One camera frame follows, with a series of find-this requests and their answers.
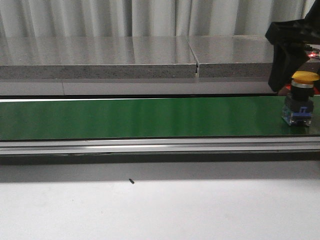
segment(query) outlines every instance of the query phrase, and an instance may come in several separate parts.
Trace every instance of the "white table surface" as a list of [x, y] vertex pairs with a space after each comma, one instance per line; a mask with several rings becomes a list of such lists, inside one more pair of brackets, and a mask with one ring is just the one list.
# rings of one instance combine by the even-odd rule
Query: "white table surface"
[[3, 165], [0, 239], [319, 240], [320, 162]]

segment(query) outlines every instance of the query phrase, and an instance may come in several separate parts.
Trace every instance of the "gray countertop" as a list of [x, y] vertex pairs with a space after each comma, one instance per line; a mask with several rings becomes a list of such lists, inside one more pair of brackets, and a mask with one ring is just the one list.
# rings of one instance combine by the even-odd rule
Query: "gray countertop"
[[193, 78], [185, 37], [0, 38], [1, 79]]
[[272, 62], [263, 36], [0, 38], [4, 80], [268, 77]]
[[[198, 63], [199, 77], [269, 76], [273, 46], [264, 36], [190, 36], [188, 42]], [[316, 71], [320, 61], [311, 59], [301, 70]]]

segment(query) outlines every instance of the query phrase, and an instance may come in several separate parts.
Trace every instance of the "white curtain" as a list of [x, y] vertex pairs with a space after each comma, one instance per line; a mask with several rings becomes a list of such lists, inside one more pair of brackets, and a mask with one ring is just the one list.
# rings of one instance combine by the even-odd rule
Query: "white curtain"
[[0, 0], [1, 37], [264, 35], [314, 0]]

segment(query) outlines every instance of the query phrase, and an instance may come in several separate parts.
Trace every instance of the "yellow button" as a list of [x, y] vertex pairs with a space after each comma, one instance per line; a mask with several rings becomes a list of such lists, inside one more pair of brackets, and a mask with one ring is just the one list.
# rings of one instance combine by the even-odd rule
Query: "yellow button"
[[312, 71], [296, 71], [292, 78], [299, 84], [311, 84], [320, 79], [320, 75]]

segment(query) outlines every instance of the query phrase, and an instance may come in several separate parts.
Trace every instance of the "conveyor belt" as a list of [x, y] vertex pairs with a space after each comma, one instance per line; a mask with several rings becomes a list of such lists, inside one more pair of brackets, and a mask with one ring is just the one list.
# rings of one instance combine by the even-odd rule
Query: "conveyor belt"
[[320, 134], [320, 97], [311, 127], [289, 127], [279, 96], [19, 101], [0, 104], [2, 141], [296, 136]]
[[26, 100], [0, 104], [0, 155], [320, 150], [281, 119], [279, 96]]

